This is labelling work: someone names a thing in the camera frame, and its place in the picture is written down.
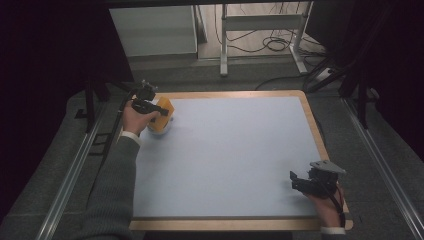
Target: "yellow object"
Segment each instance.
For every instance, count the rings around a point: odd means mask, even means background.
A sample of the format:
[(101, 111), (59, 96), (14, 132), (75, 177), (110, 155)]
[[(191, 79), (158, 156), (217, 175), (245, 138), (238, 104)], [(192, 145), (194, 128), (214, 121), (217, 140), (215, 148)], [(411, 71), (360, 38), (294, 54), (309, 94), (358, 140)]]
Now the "yellow object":
[(149, 127), (153, 131), (160, 133), (168, 124), (169, 119), (171, 119), (172, 113), (174, 113), (174, 106), (172, 106), (171, 101), (169, 101), (169, 99), (166, 97), (160, 97), (156, 105), (169, 111), (168, 116), (157, 117), (155, 122), (149, 123)]

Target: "table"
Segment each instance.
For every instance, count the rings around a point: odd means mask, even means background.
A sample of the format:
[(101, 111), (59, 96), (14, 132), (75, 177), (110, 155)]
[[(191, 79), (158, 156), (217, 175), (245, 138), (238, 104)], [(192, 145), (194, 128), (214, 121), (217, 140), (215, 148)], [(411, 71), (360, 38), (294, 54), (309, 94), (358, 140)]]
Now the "table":
[[(193, 93), (158, 93), (158, 97), (170, 99), (216, 99), (216, 98), (274, 98), (296, 97), (300, 100), (316, 144), (319, 158), (328, 160), (324, 143), (314, 121), (306, 96), (301, 91), (268, 91), (268, 92), (193, 92)], [(353, 222), (348, 220), (346, 229), (351, 229)], [(143, 231), (294, 231), (318, 230), (320, 227), (316, 217), (242, 217), (242, 218), (135, 218), (130, 224), (132, 230)]]

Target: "gray carpet floor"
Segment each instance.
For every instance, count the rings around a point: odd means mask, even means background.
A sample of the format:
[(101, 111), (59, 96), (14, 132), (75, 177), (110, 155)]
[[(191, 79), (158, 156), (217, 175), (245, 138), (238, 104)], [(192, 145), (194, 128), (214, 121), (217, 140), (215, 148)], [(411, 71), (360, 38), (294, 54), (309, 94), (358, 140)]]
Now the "gray carpet floor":
[[(181, 91), (245, 91), (253, 90), (265, 80), (281, 76), (297, 76), (296, 66), (290, 58), (248, 61), (230, 60), (229, 76), (219, 76), (216, 61), (193, 62), (189, 66), (178, 64), (154, 65), (145, 69), (142, 63), (131, 62), (137, 82), (146, 79), (159, 86), (159, 92)], [(260, 90), (301, 89), (302, 78), (283, 78), (263, 85)], [(373, 162), (363, 139), (355, 129), (345, 105), (337, 95), (340, 82), (335, 82), (317, 93), (308, 94), (308, 101), (322, 133), (330, 159), (346, 169), (340, 183), (345, 190), (354, 227), (348, 231), (349, 239), (415, 239), (399, 207), (393, 200), (385, 182)], [(116, 112), (125, 93), (109, 86), (112, 98), (107, 103), (105, 117), (98, 133), (109, 133)], [(68, 102), (67, 115), (49, 150), (0, 227), (0, 239), (34, 239), (62, 183), (75, 153), (85, 136), (86, 122), (75, 119), (78, 109), (85, 107), (84, 94), (79, 93)], [(405, 192), (420, 212), (424, 212), (424, 165), (410, 147), (384, 121), (372, 103), (367, 107), (369, 131), (372, 133), (390, 168)], [(101, 151), (92, 147), (91, 153)], [(57, 226), (53, 239), (68, 239), (78, 230), (81, 214), (96, 177), (101, 156), (87, 157), (75, 189)], [(276, 239), (280, 233), (233, 239)], [(135, 233), (137, 239), (143, 234)], [(211, 239), (199, 236), (198, 239)], [(318, 232), (293, 232), (295, 240), (320, 239)]]

